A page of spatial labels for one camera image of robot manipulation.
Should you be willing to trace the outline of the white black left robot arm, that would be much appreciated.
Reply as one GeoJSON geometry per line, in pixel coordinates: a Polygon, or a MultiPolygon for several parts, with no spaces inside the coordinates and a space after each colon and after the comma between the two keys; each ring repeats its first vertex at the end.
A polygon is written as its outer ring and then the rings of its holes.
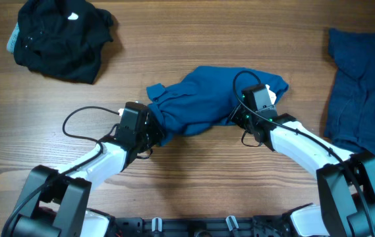
{"type": "Polygon", "coordinates": [[[151,110],[127,103],[121,121],[96,140],[95,148],[58,169],[33,168],[2,236],[124,236],[115,217],[87,207],[91,191],[124,171],[135,159],[145,159],[165,133],[151,110]]]}

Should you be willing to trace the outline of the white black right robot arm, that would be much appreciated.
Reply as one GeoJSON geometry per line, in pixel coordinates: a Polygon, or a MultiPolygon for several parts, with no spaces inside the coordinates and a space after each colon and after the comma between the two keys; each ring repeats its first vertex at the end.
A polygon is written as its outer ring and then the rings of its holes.
{"type": "Polygon", "coordinates": [[[265,106],[253,113],[237,105],[229,121],[252,134],[272,151],[282,153],[317,181],[319,204],[307,204],[276,218],[258,217],[261,236],[374,236],[375,156],[335,147],[306,130],[291,115],[265,106]]]}

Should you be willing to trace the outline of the teal blue polo shirt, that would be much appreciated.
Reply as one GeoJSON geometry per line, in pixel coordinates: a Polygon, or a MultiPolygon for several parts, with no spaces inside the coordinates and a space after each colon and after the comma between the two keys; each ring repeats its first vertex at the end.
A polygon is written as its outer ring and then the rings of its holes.
{"type": "Polygon", "coordinates": [[[281,76],[239,67],[199,66],[178,84],[155,84],[146,88],[148,105],[166,131],[159,144],[175,135],[195,136],[213,126],[225,126],[239,102],[235,95],[256,84],[267,84],[276,99],[289,89],[281,76]]]}

